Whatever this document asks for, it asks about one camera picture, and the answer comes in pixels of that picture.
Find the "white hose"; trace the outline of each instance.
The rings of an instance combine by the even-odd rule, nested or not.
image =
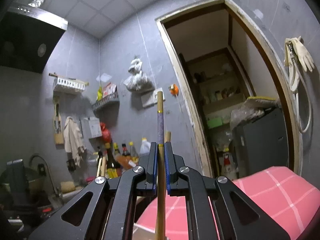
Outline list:
[[[308,118],[308,123],[307,123],[306,127],[304,129],[302,129],[302,127],[301,127],[301,119],[300,119],[300,111],[299,111],[299,93],[298,93],[298,87],[297,87],[297,90],[295,92],[297,123],[298,123],[298,128],[299,128],[300,133],[305,133],[308,130],[308,128],[310,126],[310,123],[311,123],[311,101],[310,101],[310,96],[309,96],[309,93],[308,93],[307,85],[306,85],[306,83],[304,82],[304,80],[302,78],[302,75],[301,75],[301,73],[299,71],[299,68],[298,68],[298,64],[297,64],[297,62],[296,62],[296,60],[294,58],[294,55],[292,55],[292,56],[293,56],[292,63],[294,65],[295,70],[297,71],[297,73],[299,75],[299,78],[300,78],[300,80],[302,82],[302,85],[303,85],[305,91],[306,91],[307,99],[308,99],[309,118]],[[290,81],[290,83],[289,83],[290,89],[292,88],[292,84],[293,84],[293,82]]]

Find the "shelf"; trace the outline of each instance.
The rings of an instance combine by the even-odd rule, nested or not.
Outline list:
[[[210,113],[225,109],[227,107],[239,104],[243,101],[244,101],[244,96],[242,93],[235,94],[231,97],[223,98],[221,100],[204,105],[203,111],[204,111],[204,114],[210,114]]]
[[[101,100],[94,103],[92,105],[92,110],[95,112],[95,111],[98,111],[98,110],[104,108],[107,105],[111,105],[116,102],[119,102],[119,95],[118,95],[117,91],[110,94],[110,95],[107,95],[106,97],[104,97]]]
[[[195,85],[204,86],[204,85],[208,85],[210,83],[216,83],[216,82],[222,81],[227,78],[232,78],[232,77],[236,77],[236,74],[233,71],[226,73],[226,74],[223,74],[223,75],[218,75],[218,76],[209,78],[206,81],[201,82],[201,83],[196,83]]]
[[[68,78],[57,77],[53,81],[53,91],[67,94],[77,94],[84,91],[85,84]]]

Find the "wooden door frame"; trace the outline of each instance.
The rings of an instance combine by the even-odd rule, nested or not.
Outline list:
[[[283,65],[263,31],[233,0],[203,0],[179,8],[176,11],[156,19],[157,27],[176,73],[186,109],[189,114],[190,123],[195,133],[196,146],[200,153],[202,174],[212,177],[208,145],[205,140],[201,119],[196,110],[195,101],[187,82],[186,75],[166,29],[194,17],[221,9],[226,9],[244,29],[258,49],[271,74],[284,113],[288,136],[289,168],[296,174],[301,175],[300,158],[302,158],[302,137],[296,122],[297,119],[294,111],[295,102],[287,82],[288,77],[283,73]]]

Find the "wooden cutting board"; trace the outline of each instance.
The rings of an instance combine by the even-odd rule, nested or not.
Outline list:
[[[55,144],[64,144],[63,139],[63,126],[61,123],[61,115],[59,114],[59,103],[53,102],[54,115],[53,115],[53,134]]]

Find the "rubber glove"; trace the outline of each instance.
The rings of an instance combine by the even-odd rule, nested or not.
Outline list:
[[[309,51],[306,49],[306,47],[300,42],[300,39],[301,39],[301,36],[299,38],[291,39],[293,44],[293,49],[299,58],[299,61],[301,63],[301,66],[303,67],[303,70],[305,72],[307,72],[308,70],[312,72],[312,69],[315,68],[313,59]]]
[[[292,39],[286,38],[284,41],[284,66],[289,67],[289,87],[292,92],[297,90],[299,85],[299,75],[293,65],[292,59],[290,57],[289,44],[292,42]]]

